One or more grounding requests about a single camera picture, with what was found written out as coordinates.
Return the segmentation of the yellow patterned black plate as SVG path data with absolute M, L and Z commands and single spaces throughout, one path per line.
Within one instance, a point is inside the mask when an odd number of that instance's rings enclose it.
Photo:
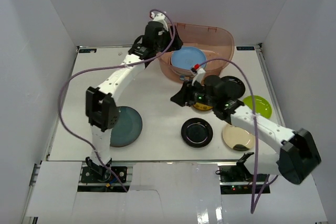
M 193 108 L 198 111 L 207 112 L 207 111 L 212 110 L 213 107 L 209 105 L 201 104 L 201 103 L 196 103 L 193 105 Z

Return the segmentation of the light blue plastic plate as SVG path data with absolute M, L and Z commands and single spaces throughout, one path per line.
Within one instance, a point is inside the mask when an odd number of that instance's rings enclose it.
M 182 47 L 174 51 L 171 56 L 171 63 L 182 69 L 191 69 L 204 61 L 206 61 L 205 53 L 196 47 Z

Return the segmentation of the black glossy plate front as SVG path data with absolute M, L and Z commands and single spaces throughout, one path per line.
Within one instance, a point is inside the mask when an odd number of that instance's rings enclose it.
M 191 118 L 181 127 L 181 137 L 192 148 L 206 147 L 213 138 L 211 125 L 201 118 Z

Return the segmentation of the beige ceramic plate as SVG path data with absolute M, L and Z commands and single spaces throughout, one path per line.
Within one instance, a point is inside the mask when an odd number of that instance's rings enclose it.
M 254 135 L 229 124 L 223 128 L 222 138 L 227 147 L 239 152 L 246 152 L 255 146 Z

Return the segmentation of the dark teal ceramic plate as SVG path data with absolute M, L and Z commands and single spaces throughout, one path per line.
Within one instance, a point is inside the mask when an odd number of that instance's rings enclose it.
M 120 106 L 119 118 L 111 131 L 110 146 L 125 147 L 138 139 L 143 128 L 141 115 L 132 107 Z

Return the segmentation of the yellow-orange plastic plate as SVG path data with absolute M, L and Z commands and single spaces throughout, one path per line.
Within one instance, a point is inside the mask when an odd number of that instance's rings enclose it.
M 170 68 L 175 74 L 179 76 L 192 76 L 193 75 L 193 72 L 190 69 L 182 69 L 182 68 L 176 67 L 171 62 L 170 62 Z

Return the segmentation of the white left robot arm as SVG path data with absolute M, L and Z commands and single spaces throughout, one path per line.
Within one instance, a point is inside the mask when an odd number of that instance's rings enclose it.
M 154 57 L 179 50 L 182 44 L 175 24 L 165 26 L 162 22 L 150 21 L 144 35 L 139 36 L 129 49 L 121 68 L 96 88 L 86 90 L 86 116 L 94 146 L 91 155 L 86 157 L 86 164 L 98 181 L 104 182 L 111 175 L 110 135 L 119 119 L 116 102 L 122 92 Z

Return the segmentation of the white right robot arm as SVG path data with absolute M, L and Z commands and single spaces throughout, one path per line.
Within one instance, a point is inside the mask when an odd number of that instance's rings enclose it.
M 247 182 L 256 173 L 279 175 L 292 184 L 301 184 L 321 163 L 321 157 L 312 134 L 276 124 L 263 116 L 253 116 L 252 110 L 240 97 L 245 86 L 242 82 L 231 81 L 229 77 L 208 76 L 204 83 L 185 81 L 180 91 L 170 100 L 179 106 L 193 106 L 201 103 L 212 107 L 217 118 L 239 127 L 249 133 L 257 133 L 258 139 L 270 146 L 275 153 L 258 157 L 256 152 L 246 153 L 240 158 L 234 171 Z

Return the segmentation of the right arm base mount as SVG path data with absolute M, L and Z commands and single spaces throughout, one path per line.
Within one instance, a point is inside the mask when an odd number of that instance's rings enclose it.
M 236 163 L 232 166 L 220 166 L 215 172 L 220 177 L 221 182 L 247 182 L 251 185 L 253 182 L 253 175 L 244 166 L 245 162 L 254 152 L 245 153 Z

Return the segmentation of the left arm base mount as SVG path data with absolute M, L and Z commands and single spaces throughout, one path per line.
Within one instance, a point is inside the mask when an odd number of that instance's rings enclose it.
M 80 182 L 85 184 L 93 183 L 125 183 L 127 181 L 128 168 L 126 166 L 111 166 L 113 173 L 102 166 L 94 164 L 93 167 L 83 165 L 80 175 Z

